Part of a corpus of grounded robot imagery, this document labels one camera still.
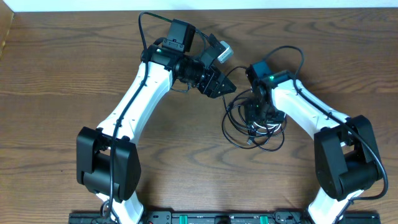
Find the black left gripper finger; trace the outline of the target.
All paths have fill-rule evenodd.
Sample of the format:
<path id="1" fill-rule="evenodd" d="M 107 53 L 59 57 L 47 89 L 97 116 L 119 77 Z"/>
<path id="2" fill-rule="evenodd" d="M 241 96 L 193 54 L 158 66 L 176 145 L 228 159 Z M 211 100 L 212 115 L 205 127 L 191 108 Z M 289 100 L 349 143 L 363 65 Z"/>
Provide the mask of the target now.
<path id="1" fill-rule="evenodd" d="M 236 86 L 233 83 L 219 84 L 214 91 L 214 98 L 223 96 L 236 91 Z"/>
<path id="2" fill-rule="evenodd" d="M 233 83 L 224 73 L 219 75 L 219 83 L 220 87 L 233 87 Z"/>

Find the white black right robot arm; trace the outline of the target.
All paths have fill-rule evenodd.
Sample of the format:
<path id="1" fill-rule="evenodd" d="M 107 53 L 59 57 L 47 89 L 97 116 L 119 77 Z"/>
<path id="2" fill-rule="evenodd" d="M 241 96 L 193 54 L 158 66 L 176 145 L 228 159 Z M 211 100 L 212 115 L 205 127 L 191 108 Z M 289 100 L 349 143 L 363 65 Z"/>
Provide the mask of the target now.
<path id="1" fill-rule="evenodd" d="M 244 106 L 250 128 L 271 135 L 291 117 L 313 139 L 320 190 L 307 208 L 309 222 L 379 223 L 375 213 L 347 211 L 375 182 L 388 183 L 370 121 L 334 110 L 292 72 L 274 73 L 264 61 L 250 65 L 246 76 L 254 93 Z"/>

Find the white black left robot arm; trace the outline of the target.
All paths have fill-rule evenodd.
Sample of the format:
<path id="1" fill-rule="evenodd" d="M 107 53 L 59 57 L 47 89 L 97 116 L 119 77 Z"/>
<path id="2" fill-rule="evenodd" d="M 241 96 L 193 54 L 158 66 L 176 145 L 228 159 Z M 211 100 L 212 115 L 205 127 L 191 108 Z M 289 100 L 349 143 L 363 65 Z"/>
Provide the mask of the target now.
<path id="1" fill-rule="evenodd" d="M 145 45 L 137 75 L 112 113 L 76 138 L 76 179 L 102 201 L 100 215 L 115 223 L 139 223 L 144 207 L 136 187 L 141 176 L 137 145 L 149 117 L 176 80 L 209 98 L 236 90 L 213 64 L 232 48 L 213 34 L 174 19 L 167 37 Z"/>

